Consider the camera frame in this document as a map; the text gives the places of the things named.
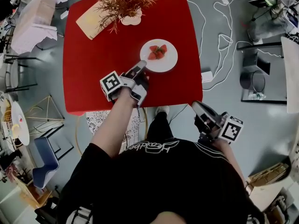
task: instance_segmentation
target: red table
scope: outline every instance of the red table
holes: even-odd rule
[[[192,17],[186,0],[159,0],[144,10],[137,26],[118,24],[117,34],[104,29],[89,40],[76,20],[96,0],[73,4],[64,38],[63,82],[68,113],[110,110],[100,79],[112,71],[128,71],[140,60],[141,47],[149,40],[164,39],[178,51],[178,63],[170,71],[149,75],[148,95],[143,107],[191,104],[202,100],[199,52]]]

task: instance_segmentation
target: white flower pot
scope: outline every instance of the white flower pot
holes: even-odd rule
[[[142,11],[141,9],[137,10],[137,15],[134,17],[126,16],[124,18],[119,18],[123,25],[138,25],[141,22]]]

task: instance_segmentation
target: blue chair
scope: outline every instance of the blue chair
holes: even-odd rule
[[[61,125],[58,128],[52,128],[41,137],[34,139],[36,148],[44,163],[43,167],[34,168],[32,170],[33,184],[37,188],[43,189],[47,185],[49,180],[53,177],[53,175],[57,172],[59,168],[58,161],[74,148],[74,146],[72,145],[71,148],[67,150],[63,155],[61,155],[59,158],[56,157],[56,153],[59,152],[61,148],[54,152],[48,138],[52,136],[54,133],[56,133],[63,126],[64,125]]]

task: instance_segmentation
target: dried plant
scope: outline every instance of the dried plant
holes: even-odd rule
[[[99,0],[98,10],[106,11],[107,15],[102,17],[99,24],[100,28],[104,28],[113,19],[114,24],[110,31],[117,33],[117,18],[124,18],[126,16],[134,17],[138,9],[148,8],[157,0]]]

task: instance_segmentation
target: potted plant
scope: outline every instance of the potted plant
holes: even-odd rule
[[[101,17],[100,28],[104,28],[108,21],[114,20],[111,32],[117,33],[117,19],[123,25],[138,25],[141,22],[142,9],[153,5],[157,0],[99,0],[98,9],[105,12]]]

